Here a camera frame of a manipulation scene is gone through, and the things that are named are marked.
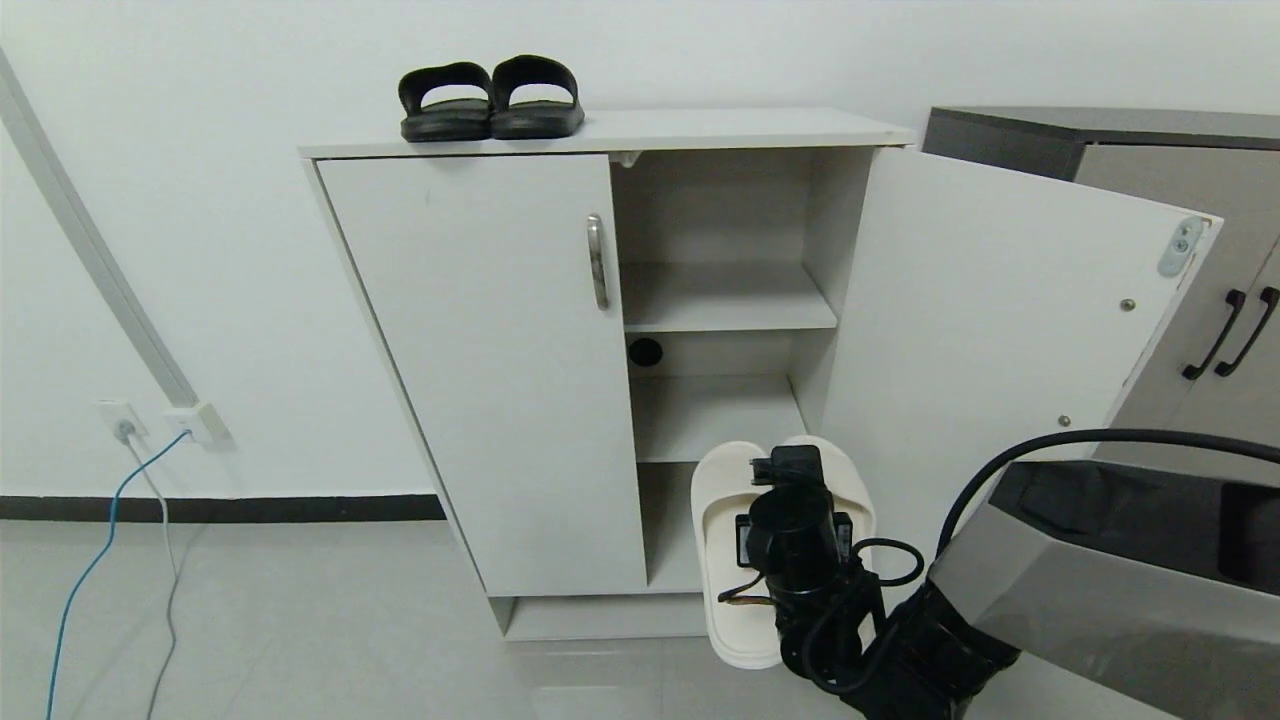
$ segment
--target cabinet shelf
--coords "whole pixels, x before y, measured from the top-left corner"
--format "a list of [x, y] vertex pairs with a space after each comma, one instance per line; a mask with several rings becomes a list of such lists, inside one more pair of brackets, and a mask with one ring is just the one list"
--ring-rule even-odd
[[640, 462], [696, 462], [731, 439], [773, 447], [806, 432], [774, 375], [632, 379], [631, 420]]
[[836, 327], [799, 263], [626, 263], [626, 332], [787, 331]]
[[701, 592], [689, 507], [689, 483], [695, 466], [692, 462], [640, 465], [640, 519], [649, 592]]

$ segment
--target white slipper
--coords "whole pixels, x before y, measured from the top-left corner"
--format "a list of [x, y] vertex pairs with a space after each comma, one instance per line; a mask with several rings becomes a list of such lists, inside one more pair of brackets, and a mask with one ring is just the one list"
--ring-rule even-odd
[[[852, 460], [831, 442], [797, 436], [781, 445], [813, 445], [822, 454], [823, 475], [837, 511], [849, 512], [854, 542], [876, 532], [876, 511]], [[763, 670], [782, 661], [773, 607], [768, 605], [728, 605], [716, 596], [751, 582], [756, 571], [737, 566], [737, 528], [735, 516], [745, 514], [756, 496], [769, 486], [751, 484], [751, 460], [768, 452], [750, 442], [727, 442], [712, 448], [694, 470], [690, 510], [698, 564], [701, 569], [703, 607], [712, 648], [726, 664], [744, 670]], [[869, 559], [864, 564], [870, 569]], [[759, 587], [763, 594], [767, 591]], [[869, 642], [869, 625], [861, 628]]]

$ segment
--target cabinet handle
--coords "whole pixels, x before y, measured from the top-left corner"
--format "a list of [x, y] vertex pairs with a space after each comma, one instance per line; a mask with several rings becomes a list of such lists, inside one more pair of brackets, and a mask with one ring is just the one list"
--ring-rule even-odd
[[1244, 309], [1244, 301], [1248, 296], [1239, 290], [1231, 288], [1226, 293], [1226, 304], [1231, 306], [1231, 316], [1226, 319], [1226, 324], [1222, 325], [1222, 332], [1217, 333], [1217, 340], [1213, 342], [1213, 347], [1208, 348], [1208, 355], [1204, 356], [1204, 361], [1199, 365], [1188, 365], [1183, 368], [1183, 377], [1188, 380], [1194, 380], [1196, 378], [1204, 374], [1208, 369], [1208, 364], [1213, 361], [1213, 356], [1222, 347], [1222, 341], [1231, 332], [1231, 325], [1235, 324], [1235, 319], [1240, 316], [1240, 310]]
[[604, 287], [604, 254], [603, 245], [604, 223], [599, 215], [586, 217], [586, 249], [591, 254], [591, 282], [595, 284], [595, 306], [600, 310], [609, 309], [609, 290]]
[[1217, 366], [1213, 368], [1213, 372], [1224, 378], [1238, 370], [1240, 368], [1240, 363], [1244, 363], [1244, 356], [1249, 354], [1249, 350], [1253, 350], [1253, 343], [1258, 340], [1258, 336], [1262, 334], [1262, 328], [1267, 327], [1267, 320], [1270, 320], [1271, 314], [1276, 311], [1276, 301], [1280, 300], [1280, 290], [1267, 286], [1262, 288], [1258, 297], [1261, 297], [1262, 302], [1267, 306], [1267, 309], [1262, 311], [1262, 319], [1258, 320], [1258, 327], [1253, 328], [1253, 334], [1249, 336], [1248, 342], [1245, 342], [1244, 347], [1240, 348], [1240, 354], [1235, 357], [1235, 360], [1230, 363], [1219, 363]]

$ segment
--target black handle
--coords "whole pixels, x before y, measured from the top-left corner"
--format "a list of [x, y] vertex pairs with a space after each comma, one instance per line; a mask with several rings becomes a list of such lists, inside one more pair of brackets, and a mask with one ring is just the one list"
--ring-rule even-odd
[[1240, 354], [1235, 357], [1235, 360], [1230, 363], [1219, 363], [1217, 366], [1213, 368], [1213, 372], [1224, 378], [1239, 369], [1240, 363], [1244, 363], [1244, 356], [1253, 350], [1253, 343], [1257, 342], [1258, 336], [1262, 334], [1262, 328], [1267, 327], [1267, 320], [1270, 320], [1271, 314], [1276, 311], [1276, 300], [1280, 300], [1280, 290], [1267, 286], [1262, 288], [1258, 297], [1261, 297], [1262, 302], [1267, 305], [1267, 309], [1262, 311], [1262, 319], [1258, 320], [1258, 327], [1253, 328], [1253, 334], [1249, 336], [1249, 341], [1240, 348]]
[[1208, 364], [1213, 361], [1213, 356], [1222, 347], [1222, 341], [1226, 340], [1228, 333], [1231, 332], [1231, 325], [1235, 324], [1235, 319], [1240, 316], [1240, 310], [1244, 309], [1244, 301], [1248, 299], [1244, 292], [1231, 288], [1226, 293], [1226, 302], [1231, 306], [1231, 316], [1226, 319], [1226, 324], [1222, 325], [1222, 332], [1217, 333], [1217, 340], [1213, 341], [1213, 347], [1208, 348], [1208, 355], [1204, 356], [1204, 361], [1199, 365], [1188, 365], [1183, 368], [1183, 377], [1188, 380], [1194, 380], [1196, 378], [1204, 374], [1208, 369]]

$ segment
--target cabinet top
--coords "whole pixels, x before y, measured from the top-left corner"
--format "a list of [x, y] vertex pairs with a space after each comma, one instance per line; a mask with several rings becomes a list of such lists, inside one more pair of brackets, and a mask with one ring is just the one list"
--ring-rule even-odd
[[1138, 108], [934, 108], [933, 117], [1087, 143], [1280, 150], [1280, 115]]
[[388, 133], [369, 142], [307, 145], [312, 160], [425, 155], [521, 155], [730, 147], [835, 147], [909, 145], [915, 133], [832, 108], [741, 108], [716, 110], [589, 110], [586, 123], [557, 140], [404, 142]]

